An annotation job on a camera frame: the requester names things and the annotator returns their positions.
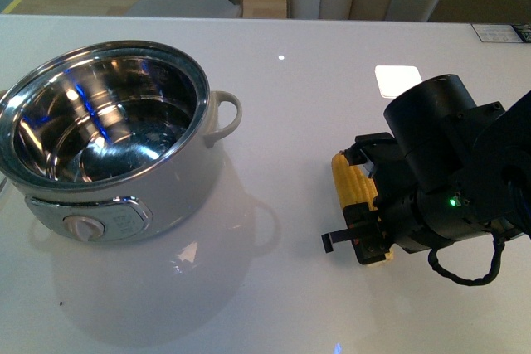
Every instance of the white pot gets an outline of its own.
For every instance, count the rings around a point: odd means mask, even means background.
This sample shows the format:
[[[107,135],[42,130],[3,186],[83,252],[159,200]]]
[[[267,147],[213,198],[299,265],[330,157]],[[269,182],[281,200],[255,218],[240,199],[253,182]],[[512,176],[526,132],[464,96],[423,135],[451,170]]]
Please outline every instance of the white pot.
[[[236,117],[218,128],[218,107]],[[36,68],[0,104],[0,170],[35,216],[78,240],[138,240],[207,198],[239,100],[213,91],[189,56],[116,41]]]

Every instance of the glossy tabletop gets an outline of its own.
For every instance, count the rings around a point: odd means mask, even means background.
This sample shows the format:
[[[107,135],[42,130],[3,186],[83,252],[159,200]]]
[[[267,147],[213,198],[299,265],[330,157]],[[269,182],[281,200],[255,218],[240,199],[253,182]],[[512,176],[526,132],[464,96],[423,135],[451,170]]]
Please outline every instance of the glossy tabletop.
[[[477,104],[531,90],[531,45],[482,43],[470,25],[0,16],[0,90],[66,51],[157,41],[188,53],[211,90],[236,95],[212,194],[153,239],[105,247],[51,233],[10,186],[0,198],[1,353],[491,353],[531,347],[531,242],[499,277],[465,288],[427,253],[358,264],[330,169],[356,135],[388,131],[377,65],[457,74]],[[222,123],[231,106],[222,107]],[[489,237],[440,253],[474,278]]]

